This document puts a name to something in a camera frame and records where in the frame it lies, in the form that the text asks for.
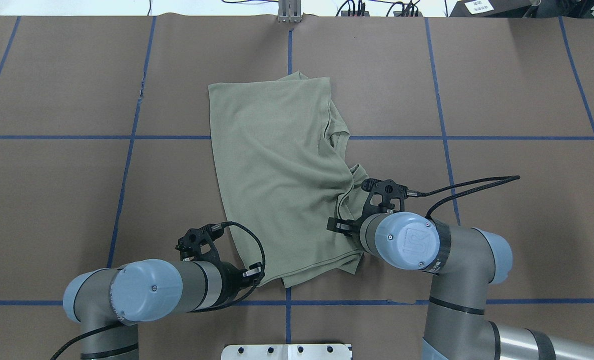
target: white label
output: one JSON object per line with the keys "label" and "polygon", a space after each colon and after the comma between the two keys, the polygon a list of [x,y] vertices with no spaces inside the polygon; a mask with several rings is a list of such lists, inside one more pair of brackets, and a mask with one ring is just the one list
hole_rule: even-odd
{"label": "white label", "polygon": [[468,11],[473,15],[494,10],[493,6],[490,4],[488,0],[470,1],[466,2],[465,5],[468,8]]}

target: wire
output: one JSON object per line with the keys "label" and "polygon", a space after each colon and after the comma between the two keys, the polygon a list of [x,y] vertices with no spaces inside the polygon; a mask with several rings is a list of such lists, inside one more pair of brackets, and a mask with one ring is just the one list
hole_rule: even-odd
{"label": "wire", "polygon": [[255,233],[250,231],[247,227],[241,225],[240,223],[234,222],[234,221],[222,222],[221,226],[224,229],[227,228],[228,226],[236,226],[236,227],[240,228],[241,230],[246,231],[248,233],[248,235],[250,235],[251,237],[253,237],[253,239],[255,239],[255,242],[257,243],[257,246],[259,247],[259,251],[261,253],[262,276],[260,276],[255,281],[255,283],[252,285],[252,287],[250,287],[250,289],[245,294],[243,294],[240,298],[238,298],[237,300],[233,300],[229,303],[225,303],[224,305],[219,305],[216,307],[208,307],[206,309],[201,309],[201,310],[192,310],[192,311],[190,311],[191,313],[214,312],[214,310],[221,310],[221,309],[229,308],[230,306],[235,305],[236,303],[239,303],[239,302],[245,300],[248,296],[250,296],[250,294],[253,293],[253,291],[255,291],[256,287],[258,286],[258,284],[261,282],[263,276],[265,275],[265,252],[263,251],[263,246],[261,245],[259,238],[256,237]]}
{"label": "wire", "polygon": [[392,2],[392,5],[390,5],[390,8],[388,9],[388,12],[386,13],[386,17],[388,15],[390,15],[390,10],[392,10],[393,7],[395,7],[395,5],[400,4],[401,5],[401,12],[404,12],[404,7],[406,6],[406,4],[404,4],[401,1],[397,1],[397,2]]}
{"label": "wire", "polygon": [[453,194],[451,196],[445,197],[441,200],[439,200],[437,203],[435,203],[435,205],[432,205],[432,207],[430,207],[430,209],[428,209],[428,212],[425,214],[425,218],[427,218],[428,220],[432,220],[432,212],[434,210],[436,210],[436,208],[440,207],[441,205],[447,203],[448,201],[454,200],[454,199],[458,199],[461,198],[462,196],[466,196],[466,195],[470,195],[470,194],[474,194],[476,192],[480,192],[480,191],[484,191],[485,189],[490,189],[493,187],[498,187],[499,185],[503,185],[505,183],[508,182],[513,182],[514,180],[519,180],[521,177],[519,175],[513,175],[513,176],[496,176],[496,177],[485,177],[485,178],[479,178],[477,180],[472,180],[472,181],[467,181],[464,183],[459,183],[459,184],[455,184],[455,185],[450,185],[449,187],[442,187],[441,189],[436,189],[434,191],[430,191],[427,193],[422,193],[422,192],[418,192],[418,191],[409,191],[409,196],[411,196],[412,198],[423,198],[426,196],[431,196],[433,194],[438,194],[440,192],[444,192],[450,189],[455,189],[455,188],[459,188],[462,186],[468,186],[468,185],[472,185],[472,184],[478,184],[478,183],[485,183],[485,182],[492,182],[491,184],[485,184],[482,186],[477,186],[477,187],[473,187],[472,189],[467,189],[464,192],[459,192],[456,194]]}
{"label": "wire", "polygon": [[343,9],[343,6],[346,4],[348,4],[348,16],[350,16],[350,3],[352,3],[352,7],[354,8],[354,0],[345,0],[345,2],[343,2],[343,4],[339,6],[339,9],[337,10],[337,14],[335,14],[335,16],[339,16],[339,14],[341,13],[341,9]]}
{"label": "wire", "polygon": [[78,342],[79,340],[85,339],[87,337],[91,337],[92,335],[97,335],[98,333],[102,333],[103,331],[106,331],[106,330],[118,328],[120,326],[124,326],[124,325],[117,321],[114,324],[100,327],[95,330],[88,331],[86,333],[82,333],[78,337],[75,337],[72,340],[70,340],[69,342],[66,342],[54,355],[52,355],[50,360],[56,360],[56,358],[58,358],[61,354],[63,354],[63,352],[66,351],[67,348],[69,348],[72,344],[74,344],[75,342]]}
{"label": "wire", "polygon": [[585,8],[585,3],[586,3],[587,1],[588,1],[588,0],[583,0],[583,4],[581,4],[581,6],[579,7],[579,13],[578,13],[578,14],[577,14],[577,16],[576,16],[578,19],[580,19],[580,18],[581,18],[581,15],[582,15],[582,13],[583,13],[583,9]]}
{"label": "wire", "polygon": [[236,0],[236,1],[221,0],[221,2],[226,3],[226,4],[241,4],[241,3],[249,3],[249,2],[278,3],[279,0]]}

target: wrinkled fabric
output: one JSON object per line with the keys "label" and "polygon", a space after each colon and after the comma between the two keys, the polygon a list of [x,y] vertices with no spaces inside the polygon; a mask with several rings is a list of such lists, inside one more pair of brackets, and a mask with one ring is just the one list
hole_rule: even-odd
{"label": "wrinkled fabric", "polygon": [[[208,88],[226,217],[262,242],[262,285],[281,278],[288,288],[335,268],[354,274],[359,244],[326,225],[329,217],[361,215],[367,174],[358,164],[345,164],[350,133],[331,100],[330,79],[297,72],[276,81]],[[231,234],[244,265],[261,260],[248,234],[239,228]]]}

